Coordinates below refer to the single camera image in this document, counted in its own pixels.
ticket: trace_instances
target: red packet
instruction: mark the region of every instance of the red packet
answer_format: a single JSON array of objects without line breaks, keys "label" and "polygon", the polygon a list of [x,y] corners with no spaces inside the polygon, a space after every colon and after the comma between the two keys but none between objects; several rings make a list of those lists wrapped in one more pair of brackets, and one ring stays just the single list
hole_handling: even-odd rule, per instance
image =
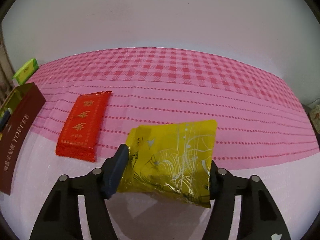
[{"label": "red packet", "polygon": [[60,133],[56,155],[95,162],[95,145],[111,91],[79,96]]}]

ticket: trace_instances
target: metal pin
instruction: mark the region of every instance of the metal pin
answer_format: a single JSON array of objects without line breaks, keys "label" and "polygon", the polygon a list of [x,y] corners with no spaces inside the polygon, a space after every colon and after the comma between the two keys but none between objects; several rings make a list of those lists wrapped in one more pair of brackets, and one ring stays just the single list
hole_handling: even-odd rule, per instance
[{"label": "metal pin", "polygon": [[259,182],[260,181],[260,178],[257,176],[257,175],[253,175],[251,176],[251,179],[255,182]]},{"label": "metal pin", "polygon": [[100,169],[100,168],[95,168],[95,169],[93,169],[93,171],[92,171],[92,173],[94,174],[94,175],[98,175],[98,174],[100,174],[102,172],[102,170]]},{"label": "metal pin", "polygon": [[59,177],[59,180],[62,181],[62,182],[63,182],[63,181],[66,181],[67,179],[68,179],[68,176],[65,175],[65,174],[64,174],[64,175],[61,175],[61,176]]},{"label": "metal pin", "polygon": [[227,170],[224,169],[224,168],[220,168],[220,169],[218,169],[218,173],[219,173],[220,175],[226,175],[226,174],[227,174]]}]

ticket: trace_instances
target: checkered tablecloth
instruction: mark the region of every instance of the checkered tablecloth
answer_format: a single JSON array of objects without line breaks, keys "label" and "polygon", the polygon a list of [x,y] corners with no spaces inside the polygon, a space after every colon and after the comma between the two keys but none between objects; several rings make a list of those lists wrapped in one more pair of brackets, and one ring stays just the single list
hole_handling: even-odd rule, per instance
[{"label": "checkered tablecloth", "polygon": [[319,152],[294,93],[275,75],[229,58],[166,48],[108,49],[58,59],[30,78],[47,102],[32,131],[57,141],[76,98],[111,90],[97,139],[111,157],[140,124],[215,119],[212,158],[238,170]]}]

